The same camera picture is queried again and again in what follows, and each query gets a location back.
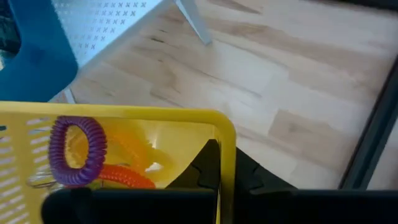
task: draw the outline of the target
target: white chair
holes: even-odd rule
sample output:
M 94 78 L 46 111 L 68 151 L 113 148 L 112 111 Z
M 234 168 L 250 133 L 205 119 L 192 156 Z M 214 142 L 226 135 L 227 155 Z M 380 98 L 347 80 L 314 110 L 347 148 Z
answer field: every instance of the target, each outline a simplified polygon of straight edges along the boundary
M 206 45 L 211 42 L 194 0 L 52 0 L 80 70 L 134 35 L 175 3 Z M 72 93 L 66 90 L 68 101 Z

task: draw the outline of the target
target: yellow basket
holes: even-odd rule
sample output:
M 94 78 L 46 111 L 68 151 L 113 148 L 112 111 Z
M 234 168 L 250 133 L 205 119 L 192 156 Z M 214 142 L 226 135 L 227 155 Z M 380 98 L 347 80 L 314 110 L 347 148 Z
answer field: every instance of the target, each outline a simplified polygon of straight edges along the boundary
M 137 121 L 150 143 L 176 164 L 164 185 L 187 168 L 207 140 L 217 139 L 221 146 L 217 222 L 231 220 L 236 134 L 225 115 L 212 110 L 0 102 L 0 223 L 40 223 L 40 207 L 48 192 L 29 187 L 26 181 L 49 168 L 50 127 L 60 115 Z

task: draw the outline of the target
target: black frame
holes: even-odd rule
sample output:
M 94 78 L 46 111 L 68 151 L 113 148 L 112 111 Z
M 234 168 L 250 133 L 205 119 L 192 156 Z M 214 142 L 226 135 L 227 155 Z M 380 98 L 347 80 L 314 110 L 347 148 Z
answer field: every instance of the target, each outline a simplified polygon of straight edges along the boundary
M 398 12 L 397 0 L 335 0 Z M 339 189 L 366 190 L 398 116 L 398 56 L 369 115 Z

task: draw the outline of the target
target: purple spiral keychain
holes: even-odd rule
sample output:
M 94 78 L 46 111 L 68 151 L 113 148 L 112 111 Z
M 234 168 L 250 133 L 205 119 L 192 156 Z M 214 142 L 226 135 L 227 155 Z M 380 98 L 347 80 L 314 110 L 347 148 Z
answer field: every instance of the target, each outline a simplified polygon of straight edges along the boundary
M 65 158 L 67 131 L 78 126 L 88 140 L 88 155 L 82 168 L 72 168 Z M 86 185 L 99 176 L 106 154 L 106 135 L 94 119 L 77 116 L 59 116 L 51 130 L 49 161 L 54 179 L 64 185 Z

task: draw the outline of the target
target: wooden floor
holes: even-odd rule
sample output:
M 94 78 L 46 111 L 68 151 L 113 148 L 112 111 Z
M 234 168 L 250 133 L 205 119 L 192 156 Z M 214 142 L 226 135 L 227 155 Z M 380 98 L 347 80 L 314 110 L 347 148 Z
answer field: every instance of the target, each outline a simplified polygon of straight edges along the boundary
M 73 84 L 77 102 L 220 110 L 266 169 L 336 188 L 398 53 L 398 16 L 325 1 L 197 4 L 211 45 L 172 6 Z M 395 164 L 398 140 L 387 151 Z M 396 184 L 396 164 L 372 187 Z

